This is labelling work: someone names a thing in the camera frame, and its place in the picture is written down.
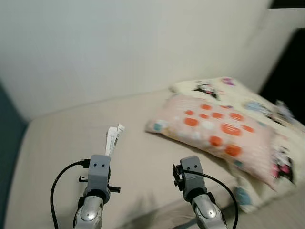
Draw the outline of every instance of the beige bed sheet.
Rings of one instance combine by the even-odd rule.
[[[187,222],[193,213],[173,185],[172,175],[172,163],[178,164],[187,156],[198,156],[205,173],[233,189],[236,179],[224,161],[144,132],[147,120],[170,95],[164,90],[109,100],[32,121],[20,150],[5,229],[52,229],[49,199],[55,177],[72,162],[104,154],[106,130],[117,123],[122,123],[126,130],[111,160],[110,184],[122,187],[122,192],[112,194],[105,205],[102,228],[162,229]],[[78,198],[85,188],[78,178],[86,173],[86,169],[75,167],[58,182],[54,205],[62,229],[72,228]],[[210,180],[205,181],[219,205],[229,205],[226,191]],[[146,227],[132,222],[145,214],[150,218],[145,220]]]

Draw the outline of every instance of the polka dot pillowcase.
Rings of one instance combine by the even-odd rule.
[[[146,130],[224,158],[273,188],[274,130],[231,107],[175,95],[148,122]]]

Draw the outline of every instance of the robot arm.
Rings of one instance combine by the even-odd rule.
[[[199,228],[227,229],[225,219],[213,195],[207,193],[203,177],[183,172],[183,170],[191,170],[203,173],[199,158],[196,156],[183,158],[180,163],[178,166],[173,165],[174,184],[183,192],[183,198],[191,203]]]
[[[88,182],[73,221],[74,229],[101,229],[103,206],[110,199],[111,192],[120,192],[120,187],[109,186],[110,157],[93,155],[90,160],[88,178],[80,177],[80,182]]]

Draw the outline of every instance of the black wire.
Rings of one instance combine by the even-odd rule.
[[[78,162],[74,162],[71,165],[65,167],[54,180],[54,183],[53,183],[52,189],[51,189],[51,194],[50,194],[50,206],[51,206],[51,213],[52,213],[52,218],[53,218],[53,223],[54,223],[55,229],[58,229],[58,223],[57,223],[57,219],[56,219],[56,214],[55,214],[55,210],[54,210],[54,201],[53,201],[55,186],[57,184],[57,181],[59,180],[59,178],[62,176],[62,174],[65,171],[67,171],[69,168],[71,168],[73,166],[77,166],[77,165],[81,165],[81,164],[82,164],[82,161],[78,161]]]
[[[191,173],[191,174],[195,174],[195,175],[199,175],[199,176],[203,176],[203,177],[206,177],[206,178],[209,178],[215,182],[217,182],[218,184],[220,184],[222,187],[225,188],[225,190],[227,190],[231,196],[231,198],[233,199],[233,202],[234,202],[234,206],[235,206],[235,220],[234,220],[234,224],[233,224],[233,227],[232,229],[236,229],[236,226],[237,226],[237,222],[238,222],[238,205],[237,205],[237,202],[236,202],[236,199],[232,193],[232,191],[223,183],[221,182],[220,180],[217,180],[216,178],[212,177],[212,176],[209,176],[209,175],[206,175],[204,173],[199,173],[199,172],[195,172],[195,171],[190,171],[190,170],[183,170],[183,172],[185,173]]]

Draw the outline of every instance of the pillow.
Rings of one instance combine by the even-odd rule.
[[[186,95],[171,97],[146,131],[224,158],[273,188],[274,130],[228,107]]]

